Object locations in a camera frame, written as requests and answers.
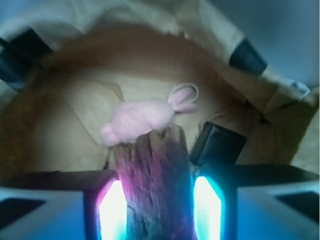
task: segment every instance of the driftwood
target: driftwood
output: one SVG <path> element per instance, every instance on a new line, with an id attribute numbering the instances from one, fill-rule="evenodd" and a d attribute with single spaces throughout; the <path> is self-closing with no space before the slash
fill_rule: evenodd
<path id="1" fill-rule="evenodd" d="M 185 134 L 173 126 L 114 149 L 128 202 L 127 239 L 192 240 L 193 203 Z"/>

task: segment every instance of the pink light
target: pink light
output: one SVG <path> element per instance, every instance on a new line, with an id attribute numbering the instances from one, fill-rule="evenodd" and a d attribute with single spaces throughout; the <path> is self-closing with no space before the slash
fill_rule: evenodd
<path id="1" fill-rule="evenodd" d="M 98 212 L 101 240 L 125 240 L 127 201 L 120 180 L 115 180 L 102 197 Z"/>

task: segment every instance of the pink stuffed bunny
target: pink stuffed bunny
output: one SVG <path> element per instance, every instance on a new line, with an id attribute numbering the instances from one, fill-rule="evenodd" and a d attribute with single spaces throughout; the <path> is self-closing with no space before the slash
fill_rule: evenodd
<path id="1" fill-rule="evenodd" d="M 188 98 L 195 92 L 193 99 Z M 120 143 L 134 143 L 152 130 L 162 131 L 173 120 L 175 113 L 192 113 L 199 96 L 198 88 L 184 83 L 172 89 L 168 101 L 130 101 L 121 103 L 114 111 L 111 123 L 101 130 L 101 138 L 107 147 Z"/>

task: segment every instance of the blue light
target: blue light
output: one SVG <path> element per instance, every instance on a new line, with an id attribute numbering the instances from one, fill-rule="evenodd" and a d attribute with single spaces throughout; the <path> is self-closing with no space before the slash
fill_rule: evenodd
<path id="1" fill-rule="evenodd" d="M 223 236 L 225 198 L 212 180 L 199 176 L 194 183 L 194 227 L 198 240 L 220 240 Z"/>
<path id="2" fill-rule="evenodd" d="M 121 181 L 115 180 L 98 205 L 101 240 L 125 240 L 127 201 Z"/>

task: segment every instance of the wooden post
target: wooden post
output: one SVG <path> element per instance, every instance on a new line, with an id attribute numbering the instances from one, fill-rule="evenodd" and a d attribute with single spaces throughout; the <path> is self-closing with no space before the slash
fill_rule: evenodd
<path id="1" fill-rule="evenodd" d="M 174 125 L 114 148 L 128 203 L 128 240 L 193 240 L 190 161 L 185 134 Z"/>

